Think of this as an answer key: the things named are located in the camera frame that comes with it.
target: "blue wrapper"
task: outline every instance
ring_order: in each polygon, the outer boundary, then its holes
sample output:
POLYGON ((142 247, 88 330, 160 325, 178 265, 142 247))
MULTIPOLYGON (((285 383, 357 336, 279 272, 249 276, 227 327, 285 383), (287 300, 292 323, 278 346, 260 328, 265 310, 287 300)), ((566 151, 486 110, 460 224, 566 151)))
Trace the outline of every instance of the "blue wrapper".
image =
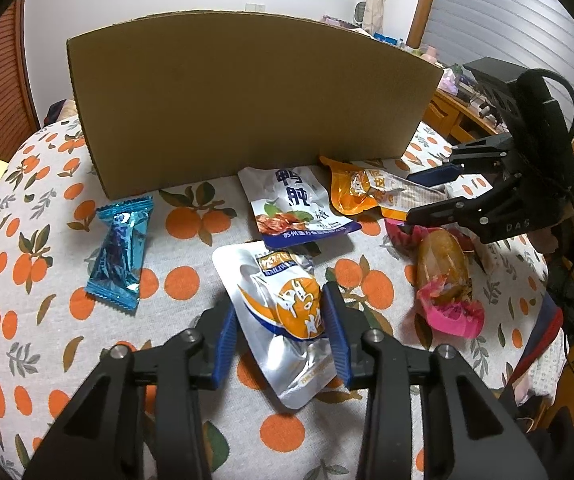
POLYGON ((147 223, 153 208, 151 196, 144 196, 97 210, 109 232, 84 288, 89 294, 126 310, 138 306, 147 223))

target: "brown egg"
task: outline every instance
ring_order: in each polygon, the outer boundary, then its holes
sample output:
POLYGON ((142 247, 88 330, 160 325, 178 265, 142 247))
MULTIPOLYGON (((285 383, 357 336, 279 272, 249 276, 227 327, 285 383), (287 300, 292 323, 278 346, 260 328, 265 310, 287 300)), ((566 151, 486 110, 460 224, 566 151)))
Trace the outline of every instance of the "brown egg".
POLYGON ((471 300, 469 268, 456 237, 440 229, 429 233, 418 247, 417 287, 433 278, 446 276, 444 292, 435 300, 446 304, 451 300, 471 300))

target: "snack package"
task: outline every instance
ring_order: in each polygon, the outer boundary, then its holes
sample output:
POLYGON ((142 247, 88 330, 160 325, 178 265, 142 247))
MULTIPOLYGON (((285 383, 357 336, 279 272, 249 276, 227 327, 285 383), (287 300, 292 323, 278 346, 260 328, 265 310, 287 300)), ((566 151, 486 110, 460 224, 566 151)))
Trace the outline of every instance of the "snack package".
POLYGON ((480 335, 484 308, 472 300, 467 260, 453 234, 427 233, 418 246, 416 280, 416 298, 429 326, 466 339, 480 335))
POLYGON ((380 206, 382 216, 405 220, 410 209, 441 202, 446 195, 378 168, 361 168, 320 157, 331 169, 331 203, 344 215, 380 206))
POLYGON ((256 216, 258 230, 270 249, 284 249, 360 229, 360 224, 337 216, 329 195, 309 168, 238 172, 256 216))
POLYGON ((109 232, 84 290, 125 310, 138 306, 140 269, 153 208, 153 199, 144 196, 97 210, 98 218, 109 226, 109 232))
POLYGON ((301 408, 336 376, 310 263, 263 242, 219 247, 212 259, 267 382, 287 408, 301 408))

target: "human hand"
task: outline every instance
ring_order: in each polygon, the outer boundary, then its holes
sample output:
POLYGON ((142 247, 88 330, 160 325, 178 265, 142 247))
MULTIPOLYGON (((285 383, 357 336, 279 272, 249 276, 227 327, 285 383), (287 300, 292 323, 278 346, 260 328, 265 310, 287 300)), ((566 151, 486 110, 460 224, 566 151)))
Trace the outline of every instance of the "human hand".
MULTIPOLYGON (((563 221, 567 220, 568 218, 572 218, 574 221, 574 208, 571 203, 568 203, 564 208, 563 218, 561 219, 558 224, 561 224, 563 221)), ((539 253, 542 254, 553 254, 556 249, 558 248, 558 239, 554 236, 551 232, 551 227, 546 227, 544 229, 538 229, 537 231, 533 231, 527 234, 527 238, 531 242, 531 245, 537 250, 539 253)))

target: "brown louvered door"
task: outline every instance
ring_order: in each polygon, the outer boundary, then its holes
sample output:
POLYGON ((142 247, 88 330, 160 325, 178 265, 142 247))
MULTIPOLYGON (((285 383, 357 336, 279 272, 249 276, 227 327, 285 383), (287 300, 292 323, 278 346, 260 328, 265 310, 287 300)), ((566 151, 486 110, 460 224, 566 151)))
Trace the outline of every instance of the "brown louvered door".
POLYGON ((0 159, 9 161, 38 130, 38 119, 24 64, 24 0, 15 0, 0 17, 0 159))

